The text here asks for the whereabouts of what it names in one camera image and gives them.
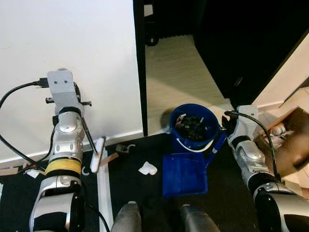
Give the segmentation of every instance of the wooden floor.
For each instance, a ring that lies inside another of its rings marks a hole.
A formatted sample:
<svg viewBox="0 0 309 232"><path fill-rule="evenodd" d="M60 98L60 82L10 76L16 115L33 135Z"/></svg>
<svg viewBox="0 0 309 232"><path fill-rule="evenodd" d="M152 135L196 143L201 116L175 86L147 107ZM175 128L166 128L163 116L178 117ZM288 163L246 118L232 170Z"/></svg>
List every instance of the wooden floor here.
<svg viewBox="0 0 309 232"><path fill-rule="evenodd" d="M208 107L221 121L232 109L194 46L192 36L176 36L146 47L148 133L164 131L169 114L179 105Z"/></svg>

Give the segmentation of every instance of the black mat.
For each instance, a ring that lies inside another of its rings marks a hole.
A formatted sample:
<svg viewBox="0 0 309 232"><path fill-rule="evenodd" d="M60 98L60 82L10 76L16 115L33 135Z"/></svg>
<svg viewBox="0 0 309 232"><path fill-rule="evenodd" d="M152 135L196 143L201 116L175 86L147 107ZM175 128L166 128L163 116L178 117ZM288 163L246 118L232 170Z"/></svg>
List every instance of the black mat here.
<svg viewBox="0 0 309 232"><path fill-rule="evenodd" d="M83 166L85 172L89 171L92 153L84 153ZM36 179L29 175L0 176L3 184L2 197L0 200L0 232L27 232L29 231L30 214L39 192L43 175ZM82 176L88 191L88 202L98 207L97 175ZM99 231L99 218L92 210L85 212L85 232Z"/></svg>
<svg viewBox="0 0 309 232"><path fill-rule="evenodd" d="M253 200L246 189L231 149L225 143L208 167L209 192L205 195L162 197L162 156L171 153L170 137L160 134L123 143L136 144L130 154L109 163L112 211L115 217L123 204L136 201L144 232L181 232L180 207L191 204L210 215L221 232L257 232ZM115 146L109 146L109 154ZM156 175L138 169L145 161L158 168Z"/></svg>

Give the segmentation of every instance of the yellow tape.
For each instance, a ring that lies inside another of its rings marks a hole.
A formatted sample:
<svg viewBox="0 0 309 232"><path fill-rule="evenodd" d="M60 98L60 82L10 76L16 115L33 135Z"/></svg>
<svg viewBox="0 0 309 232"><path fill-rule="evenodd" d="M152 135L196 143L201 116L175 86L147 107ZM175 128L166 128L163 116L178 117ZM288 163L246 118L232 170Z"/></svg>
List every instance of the yellow tape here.
<svg viewBox="0 0 309 232"><path fill-rule="evenodd" d="M48 164L45 173L47 174L55 170L70 170L80 175L82 171L82 164L73 159L57 159Z"/></svg>

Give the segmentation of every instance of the black wheel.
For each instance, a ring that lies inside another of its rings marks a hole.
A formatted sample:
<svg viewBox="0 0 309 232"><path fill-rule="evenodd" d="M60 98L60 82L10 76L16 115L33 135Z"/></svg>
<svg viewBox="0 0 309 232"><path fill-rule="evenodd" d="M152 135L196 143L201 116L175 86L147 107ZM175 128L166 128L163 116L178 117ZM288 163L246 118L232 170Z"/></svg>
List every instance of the black wheel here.
<svg viewBox="0 0 309 232"><path fill-rule="evenodd" d="M155 46L159 42L159 37L154 35L146 35L146 45L148 46Z"/></svg>

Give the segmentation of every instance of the cable connector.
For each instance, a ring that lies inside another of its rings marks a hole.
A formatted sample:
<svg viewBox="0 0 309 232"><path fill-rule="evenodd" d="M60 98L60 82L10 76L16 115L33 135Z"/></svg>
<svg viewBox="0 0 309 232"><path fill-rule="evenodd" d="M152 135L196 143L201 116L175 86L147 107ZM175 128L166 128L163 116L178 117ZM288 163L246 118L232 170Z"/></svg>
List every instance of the cable connector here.
<svg viewBox="0 0 309 232"><path fill-rule="evenodd" d="M42 88L49 88L49 85L48 85L48 81L47 81L47 78L40 78L39 81L36 81L35 82L36 85L42 87Z"/></svg>

